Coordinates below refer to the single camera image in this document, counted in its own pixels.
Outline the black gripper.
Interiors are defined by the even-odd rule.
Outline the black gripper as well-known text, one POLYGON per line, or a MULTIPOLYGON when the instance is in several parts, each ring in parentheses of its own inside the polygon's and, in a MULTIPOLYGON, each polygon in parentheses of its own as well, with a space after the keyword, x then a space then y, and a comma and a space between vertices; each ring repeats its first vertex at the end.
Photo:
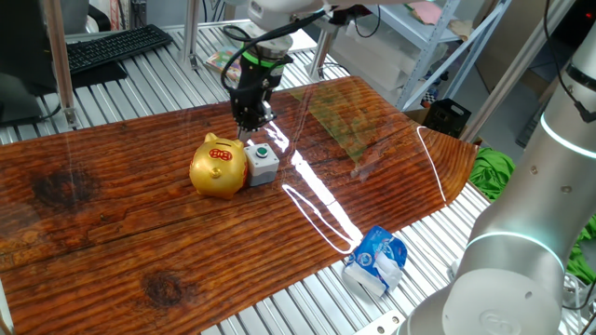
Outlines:
POLYGON ((254 132, 276 118, 269 101, 273 90, 280 84, 284 66, 281 63, 267 67, 241 62, 240 69, 239 82, 230 91, 230 99, 237 138, 247 142, 254 132))

